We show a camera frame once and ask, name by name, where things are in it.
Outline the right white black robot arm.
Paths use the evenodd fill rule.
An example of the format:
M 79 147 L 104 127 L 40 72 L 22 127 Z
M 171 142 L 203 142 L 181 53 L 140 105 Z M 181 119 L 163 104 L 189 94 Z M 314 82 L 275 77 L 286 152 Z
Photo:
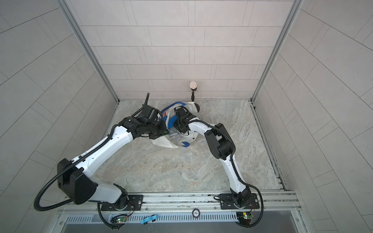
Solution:
M 183 106 L 177 107 L 175 114 L 176 121 L 173 126 L 179 132 L 192 131 L 205 136 L 210 152 L 221 162 L 228 176 L 233 202 L 238 208 L 247 206 L 251 191 L 236 167 L 236 146 L 224 125 L 221 123 L 211 125 L 204 122 Z

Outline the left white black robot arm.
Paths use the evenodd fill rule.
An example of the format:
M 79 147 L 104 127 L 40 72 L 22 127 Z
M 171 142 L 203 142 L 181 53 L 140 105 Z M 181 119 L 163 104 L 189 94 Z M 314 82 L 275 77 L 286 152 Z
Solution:
M 113 125 L 109 135 L 97 145 L 72 160 L 63 159 L 58 172 L 66 169 L 57 180 L 58 187 L 74 202 L 108 203 L 117 210 L 128 206 L 127 191 L 118 184 L 103 184 L 91 180 L 95 171 L 116 151 L 143 135 L 157 139 L 168 133 L 161 112 L 144 105 L 134 115 Z

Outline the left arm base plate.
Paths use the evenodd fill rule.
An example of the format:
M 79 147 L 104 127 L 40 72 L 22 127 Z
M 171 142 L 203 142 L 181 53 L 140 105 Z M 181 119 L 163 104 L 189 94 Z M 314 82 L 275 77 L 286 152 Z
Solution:
M 143 195 L 127 195 L 116 203 L 102 203 L 101 211 L 139 211 L 143 203 Z

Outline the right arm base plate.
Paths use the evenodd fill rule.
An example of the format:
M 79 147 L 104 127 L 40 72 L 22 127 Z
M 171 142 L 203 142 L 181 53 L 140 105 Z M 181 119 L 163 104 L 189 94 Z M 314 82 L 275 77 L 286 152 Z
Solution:
M 236 209 L 259 209 L 260 199 L 255 193 L 251 193 L 248 197 L 231 193 L 222 193 L 214 197 L 215 200 L 220 202 L 222 210 L 236 210 Z

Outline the white canvas bag blue handles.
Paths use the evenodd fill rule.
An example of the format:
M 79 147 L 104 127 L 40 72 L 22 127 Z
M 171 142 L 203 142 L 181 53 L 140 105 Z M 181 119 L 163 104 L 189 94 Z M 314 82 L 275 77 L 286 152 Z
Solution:
M 190 144 L 196 140 L 199 135 L 197 132 L 187 131 L 186 133 L 181 133 L 173 126 L 173 124 L 177 120 L 175 110 L 180 106 L 184 106 L 193 115 L 200 117 L 200 114 L 198 113 L 200 107 L 195 102 L 172 103 L 171 105 L 161 110 L 162 120 L 166 123 L 169 134 L 161 136 L 157 139 L 151 139 L 150 141 L 153 145 L 175 149 L 179 147 L 189 147 Z

